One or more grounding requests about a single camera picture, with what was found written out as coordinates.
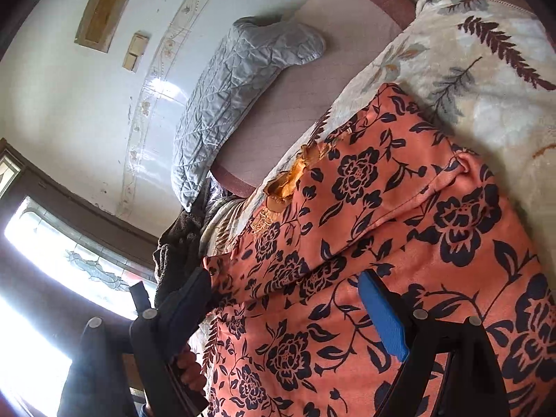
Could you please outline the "person's left hand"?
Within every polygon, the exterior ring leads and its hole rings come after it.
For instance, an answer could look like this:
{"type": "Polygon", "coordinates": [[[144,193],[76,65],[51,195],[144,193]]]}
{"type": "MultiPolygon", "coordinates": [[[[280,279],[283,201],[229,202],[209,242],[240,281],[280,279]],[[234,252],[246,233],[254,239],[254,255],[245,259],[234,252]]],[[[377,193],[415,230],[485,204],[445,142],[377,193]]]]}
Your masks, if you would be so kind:
{"type": "Polygon", "coordinates": [[[202,367],[196,360],[196,354],[189,344],[185,344],[180,354],[175,358],[175,365],[179,370],[180,381],[188,389],[204,394],[206,378],[202,374],[202,367]]]}

